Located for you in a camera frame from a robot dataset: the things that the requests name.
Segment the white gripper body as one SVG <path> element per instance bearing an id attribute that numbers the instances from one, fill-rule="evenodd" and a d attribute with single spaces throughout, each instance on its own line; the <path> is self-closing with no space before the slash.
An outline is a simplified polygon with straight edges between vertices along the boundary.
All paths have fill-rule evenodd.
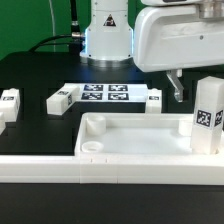
<path id="1" fill-rule="evenodd" d="M 224 3 L 147 3 L 134 28 L 144 72 L 224 64 Z"/>

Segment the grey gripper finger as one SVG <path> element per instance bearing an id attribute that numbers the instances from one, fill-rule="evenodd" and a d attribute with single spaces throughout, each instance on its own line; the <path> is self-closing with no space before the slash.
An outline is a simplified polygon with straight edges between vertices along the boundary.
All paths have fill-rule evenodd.
<path id="1" fill-rule="evenodd" d="M 182 70 L 181 69 L 169 70 L 166 72 L 166 75 L 174 87 L 174 97 L 175 97 L 176 101 L 182 102 L 184 87 L 179 80 L 179 78 L 182 76 Z"/>

